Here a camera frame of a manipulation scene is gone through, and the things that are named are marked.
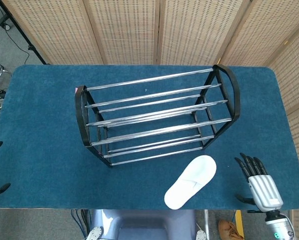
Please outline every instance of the table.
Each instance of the table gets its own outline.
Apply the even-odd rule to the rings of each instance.
[[[166,209],[165,192],[203,152],[108,168],[82,143],[75,116],[75,88],[204,68],[209,66],[19,67],[0,114],[0,186],[11,183],[0,195],[0,208]],[[251,197],[234,160],[243,152],[264,162],[284,200],[283,209],[297,209],[299,161],[275,74],[266,67],[231,69],[240,87],[240,118],[205,150],[216,161],[216,175],[183,208],[254,209],[234,196]],[[112,93],[125,98],[131,94]]]

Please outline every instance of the black metal frame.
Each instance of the black metal frame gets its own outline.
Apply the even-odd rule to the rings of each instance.
[[[228,67],[221,65],[221,64],[214,65],[212,67],[212,69],[213,69],[213,71],[211,71],[209,73],[204,85],[205,86],[211,85],[212,81],[215,78],[216,78],[217,82],[219,84],[221,84],[219,86],[220,91],[221,91],[221,94],[222,94],[224,100],[227,100],[226,106],[227,106],[228,112],[230,114],[231,121],[226,122],[219,130],[216,129],[214,124],[211,124],[210,126],[212,129],[214,138],[207,140],[207,142],[202,140],[201,141],[202,149],[207,148],[213,141],[215,141],[215,139],[217,139],[223,132],[225,132],[239,118],[240,111],[241,111],[240,89],[239,89],[239,85],[238,85],[238,82],[236,80],[234,73]],[[228,91],[225,88],[224,81],[221,77],[220,72],[225,73],[230,80],[231,86],[233,88],[233,98],[234,98],[233,102],[234,103],[232,103],[231,99],[229,98]],[[201,104],[202,102],[207,103],[206,93],[207,93],[208,89],[209,88],[201,90],[200,96],[197,98],[195,105]],[[89,104],[89,105],[95,104],[95,101],[93,100],[93,97],[90,94],[90,92],[87,90],[87,87],[85,85],[83,85],[83,86],[78,87],[77,91],[75,93],[76,119],[77,119],[77,124],[78,124],[78,128],[80,131],[80,135],[81,135],[83,144],[96,157],[98,157],[98,159],[100,159],[104,164],[106,164],[108,167],[112,167],[111,160],[109,158],[106,159],[105,157],[103,157],[102,146],[99,145],[98,146],[99,148],[97,149],[96,147],[94,147],[92,145],[92,143],[90,141],[90,130],[89,130],[89,127],[87,127],[87,124],[89,123],[89,114],[88,114],[88,109],[85,107],[85,106],[87,106],[87,104]],[[95,118],[97,121],[104,121],[104,118],[100,114],[100,111],[97,107],[93,107],[92,110],[93,110],[93,113],[95,114]],[[210,108],[207,107],[205,111],[206,111],[209,121],[213,121],[213,116],[211,114]],[[194,121],[196,123],[198,123],[196,111],[193,111],[192,115],[193,115]],[[103,127],[103,128],[104,128],[104,136],[107,139],[108,128],[107,127]],[[200,127],[197,128],[197,131],[201,135],[201,137],[203,137],[202,130],[200,129]],[[101,132],[100,132],[99,127],[97,127],[97,135],[98,135],[98,139],[100,140]],[[106,150],[108,151],[109,144],[106,143],[105,147],[106,147]]]
[[[20,32],[20,34],[22,35],[22,37],[25,39],[25,41],[28,44],[28,50],[33,51],[36,56],[38,57],[38,59],[41,61],[42,64],[46,65],[46,61],[43,59],[43,57],[41,56],[41,54],[37,51],[37,49],[35,48],[35,46],[32,44],[32,42],[29,40],[29,38],[26,36],[26,34],[23,32],[22,28],[20,27],[20,25],[17,23],[17,21],[14,19],[13,15],[11,14],[11,12],[9,11],[9,9],[5,6],[5,4],[2,2],[2,0],[0,0],[0,7],[3,9],[3,11],[6,13],[7,18],[4,16],[4,19],[10,19],[11,22],[14,24],[14,26],[17,28],[17,30]]]

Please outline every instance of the floor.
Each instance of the floor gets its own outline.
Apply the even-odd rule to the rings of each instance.
[[[27,51],[27,43],[18,30],[8,20],[12,28],[8,34],[13,40]],[[32,51],[26,64],[41,64]],[[13,72],[18,66],[24,64],[27,54],[20,51],[9,39],[4,29],[0,27],[0,63],[6,70]],[[8,88],[10,77],[5,75],[0,79],[0,88]],[[204,229],[204,214],[196,212],[197,223]],[[218,240],[217,223],[219,219],[231,220],[233,210],[209,211],[209,232],[211,240]],[[267,229],[265,215],[256,213],[242,213],[244,234],[246,240],[262,239],[272,240],[272,234]],[[83,236],[76,223],[71,218],[69,209],[0,209],[0,239],[13,240],[82,240]]]

